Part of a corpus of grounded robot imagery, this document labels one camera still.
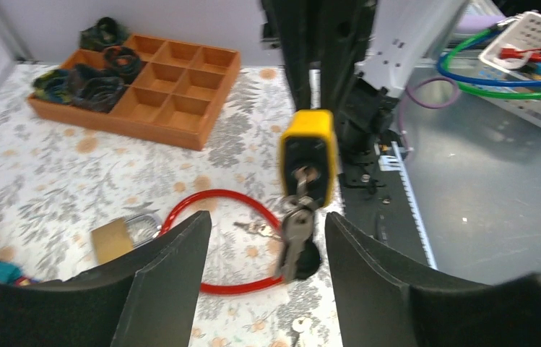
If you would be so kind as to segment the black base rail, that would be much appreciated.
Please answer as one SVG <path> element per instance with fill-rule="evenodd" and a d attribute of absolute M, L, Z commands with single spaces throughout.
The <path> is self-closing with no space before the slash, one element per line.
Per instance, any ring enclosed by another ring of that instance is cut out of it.
<path fill-rule="evenodd" d="M 434 270 L 428 233 L 397 141 L 340 159 L 345 217 L 366 236 Z"/>

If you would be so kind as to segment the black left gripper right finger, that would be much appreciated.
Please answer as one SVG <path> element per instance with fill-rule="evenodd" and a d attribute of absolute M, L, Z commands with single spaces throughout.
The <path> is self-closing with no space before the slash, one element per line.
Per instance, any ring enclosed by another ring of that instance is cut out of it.
<path fill-rule="evenodd" d="M 541 346 L 541 273 L 489 286 L 434 270 L 325 220 L 344 346 Z"/>

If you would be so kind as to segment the dark rolled fabric outside tray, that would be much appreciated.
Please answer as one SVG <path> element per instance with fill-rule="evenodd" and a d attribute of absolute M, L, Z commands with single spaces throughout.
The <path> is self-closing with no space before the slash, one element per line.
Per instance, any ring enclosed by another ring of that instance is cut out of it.
<path fill-rule="evenodd" d="M 130 36 L 128 27 L 111 17 L 100 18 L 92 27 L 79 33 L 79 47 L 90 51 L 104 51 L 121 46 Z"/>

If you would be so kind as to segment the brass padlock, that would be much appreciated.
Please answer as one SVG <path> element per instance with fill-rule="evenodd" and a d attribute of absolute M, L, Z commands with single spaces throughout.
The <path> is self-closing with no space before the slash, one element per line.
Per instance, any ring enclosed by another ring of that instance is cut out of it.
<path fill-rule="evenodd" d="M 155 213 L 121 217 L 90 232 L 93 254 L 99 265 L 150 243 L 160 234 L 162 221 Z"/>

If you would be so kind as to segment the silver keys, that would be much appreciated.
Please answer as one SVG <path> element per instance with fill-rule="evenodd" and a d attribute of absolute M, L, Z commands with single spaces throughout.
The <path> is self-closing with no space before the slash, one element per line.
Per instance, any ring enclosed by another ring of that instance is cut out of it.
<path fill-rule="evenodd" d="M 262 236 L 270 239 L 280 239 L 280 235 L 273 229 L 273 227 L 260 222 L 234 222 L 233 225 L 248 234 Z"/>
<path fill-rule="evenodd" d="M 307 193 L 307 183 L 317 178 L 310 166 L 294 171 L 296 190 L 286 198 L 291 208 L 281 224 L 283 250 L 275 276 L 283 283 L 305 280 L 315 274 L 321 266 L 318 247 L 313 242 L 316 203 Z"/>

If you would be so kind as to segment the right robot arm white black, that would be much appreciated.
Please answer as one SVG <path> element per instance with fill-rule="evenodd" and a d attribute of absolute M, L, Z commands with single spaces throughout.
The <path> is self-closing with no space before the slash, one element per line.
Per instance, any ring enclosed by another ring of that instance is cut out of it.
<path fill-rule="evenodd" d="M 355 95 L 356 66 L 365 64 L 373 102 L 348 124 L 341 139 L 358 151 L 371 135 L 375 116 L 392 112 L 419 60 L 452 33 L 465 1 L 263 1 L 262 40 L 282 53 L 295 108 L 311 107 L 309 72 L 320 72 L 319 102 L 334 115 L 346 113 Z"/>

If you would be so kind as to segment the yellow small padlock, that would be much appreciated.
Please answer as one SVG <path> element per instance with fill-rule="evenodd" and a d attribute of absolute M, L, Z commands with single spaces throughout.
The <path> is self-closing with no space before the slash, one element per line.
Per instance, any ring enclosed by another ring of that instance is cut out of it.
<path fill-rule="evenodd" d="M 278 145 L 280 180 L 284 195 L 296 195 L 298 174 L 306 174 L 306 195 L 317 207 L 332 201 L 337 141 L 334 117 L 326 109 L 296 111 Z"/>

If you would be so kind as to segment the silver padlock key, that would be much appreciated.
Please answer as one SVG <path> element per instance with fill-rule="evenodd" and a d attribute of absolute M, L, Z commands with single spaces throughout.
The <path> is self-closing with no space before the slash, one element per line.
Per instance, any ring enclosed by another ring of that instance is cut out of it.
<path fill-rule="evenodd" d="M 293 346 L 313 347 L 312 320 L 309 317 L 298 317 L 292 322 L 292 331 L 295 333 Z"/>

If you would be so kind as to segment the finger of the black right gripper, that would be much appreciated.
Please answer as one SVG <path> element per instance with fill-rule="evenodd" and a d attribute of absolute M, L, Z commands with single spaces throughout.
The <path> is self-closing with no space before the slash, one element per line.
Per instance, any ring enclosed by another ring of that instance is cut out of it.
<path fill-rule="evenodd" d="M 267 19 L 263 39 L 282 52 L 285 77 L 296 110 L 311 107 L 308 29 L 315 9 L 312 1 L 262 1 Z"/>
<path fill-rule="evenodd" d="M 321 107 L 339 111 L 352 87 L 355 64 L 364 60 L 376 13 L 375 1 L 323 1 L 319 19 Z"/>

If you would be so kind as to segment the dark rolled fabric middle left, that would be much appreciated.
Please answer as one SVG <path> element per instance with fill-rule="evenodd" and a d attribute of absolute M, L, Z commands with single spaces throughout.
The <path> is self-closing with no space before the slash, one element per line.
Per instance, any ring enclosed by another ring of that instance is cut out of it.
<path fill-rule="evenodd" d="M 75 64 L 66 80 L 71 105 L 88 111 L 109 113 L 126 92 L 122 78 L 107 69 Z"/>

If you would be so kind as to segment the orange wooden compartment tray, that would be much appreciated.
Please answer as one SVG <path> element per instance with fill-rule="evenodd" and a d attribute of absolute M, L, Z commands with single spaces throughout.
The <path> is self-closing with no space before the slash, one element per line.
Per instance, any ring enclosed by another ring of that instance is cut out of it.
<path fill-rule="evenodd" d="M 142 70 L 108 113 L 27 99 L 51 121 L 202 150 L 241 68 L 239 51 L 133 34 Z"/>

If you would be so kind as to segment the white plastic basket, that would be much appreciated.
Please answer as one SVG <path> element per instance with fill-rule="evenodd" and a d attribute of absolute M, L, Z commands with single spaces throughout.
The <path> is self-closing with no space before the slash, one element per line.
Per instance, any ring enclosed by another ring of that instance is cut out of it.
<path fill-rule="evenodd" d="M 491 80 L 541 81 L 541 14 L 516 17 L 479 54 L 476 77 Z M 498 99 L 489 102 L 541 128 L 541 99 Z"/>

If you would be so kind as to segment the dark rolled fabric top left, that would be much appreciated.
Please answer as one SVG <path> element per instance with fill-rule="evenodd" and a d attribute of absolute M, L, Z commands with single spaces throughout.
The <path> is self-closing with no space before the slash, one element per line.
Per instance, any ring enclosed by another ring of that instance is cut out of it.
<path fill-rule="evenodd" d="M 33 82 L 33 97 L 50 103 L 69 105 L 72 94 L 67 87 L 68 69 L 52 69 Z"/>

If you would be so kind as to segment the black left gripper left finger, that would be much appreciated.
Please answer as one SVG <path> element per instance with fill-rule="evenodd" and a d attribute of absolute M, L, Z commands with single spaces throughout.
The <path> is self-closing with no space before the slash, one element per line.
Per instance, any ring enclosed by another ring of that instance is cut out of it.
<path fill-rule="evenodd" d="M 187 346 L 211 230 L 200 211 L 69 280 L 0 284 L 0 346 Z"/>

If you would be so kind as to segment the red cable lock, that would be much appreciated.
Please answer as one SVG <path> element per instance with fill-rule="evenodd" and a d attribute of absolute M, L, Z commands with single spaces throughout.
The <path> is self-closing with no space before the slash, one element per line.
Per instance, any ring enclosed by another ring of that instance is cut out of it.
<path fill-rule="evenodd" d="M 203 192 L 173 191 L 158 196 L 155 206 L 163 222 L 161 234 L 195 212 L 207 211 L 211 234 L 200 285 L 203 299 L 244 299 L 271 296 L 279 301 L 296 296 L 326 298 L 331 285 L 325 284 L 326 265 L 306 280 L 283 283 L 274 276 L 283 249 L 282 239 L 251 235 L 234 222 L 265 223 L 280 235 L 280 224 L 291 209 L 280 193 L 255 200 L 240 192 L 209 189 Z"/>

